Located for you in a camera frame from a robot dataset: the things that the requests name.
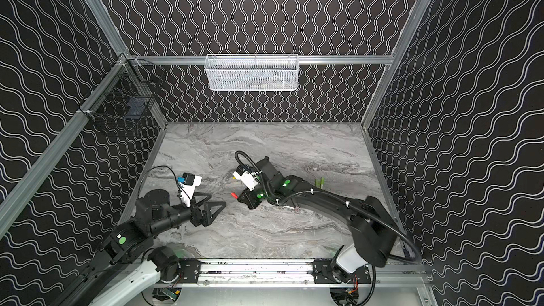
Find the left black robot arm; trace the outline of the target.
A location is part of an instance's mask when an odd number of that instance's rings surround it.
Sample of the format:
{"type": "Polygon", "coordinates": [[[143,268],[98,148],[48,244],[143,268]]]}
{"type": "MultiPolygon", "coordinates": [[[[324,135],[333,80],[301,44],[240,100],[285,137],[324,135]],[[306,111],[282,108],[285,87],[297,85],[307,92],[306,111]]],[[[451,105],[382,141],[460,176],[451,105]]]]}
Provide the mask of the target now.
{"type": "Polygon", "coordinates": [[[225,201],[211,201],[210,194],[190,207],[170,204],[164,189],[154,189],[135,202],[135,216],[116,226],[98,246],[93,259],[53,302],[54,305],[90,305],[103,289],[136,259],[151,249],[163,232],[185,222],[211,225],[226,208],[225,201]]]}

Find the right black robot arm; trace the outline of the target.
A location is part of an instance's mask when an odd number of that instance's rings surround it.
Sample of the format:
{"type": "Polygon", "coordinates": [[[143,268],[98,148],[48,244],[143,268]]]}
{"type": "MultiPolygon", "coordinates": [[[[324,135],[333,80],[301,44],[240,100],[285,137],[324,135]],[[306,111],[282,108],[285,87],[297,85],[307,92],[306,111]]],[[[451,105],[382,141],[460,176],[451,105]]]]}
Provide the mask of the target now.
{"type": "Polygon", "coordinates": [[[253,164],[237,162],[233,177],[246,186],[237,201],[250,210],[264,201],[277,207],[308,209],[349,229],[353,243],[334,255],[323,273],[327,279],[346,283],[363,266],[385,266],[398,236],[395,222],[377,198],[346,198],[295,175],[285,177],[268,157],[253,164]]]}

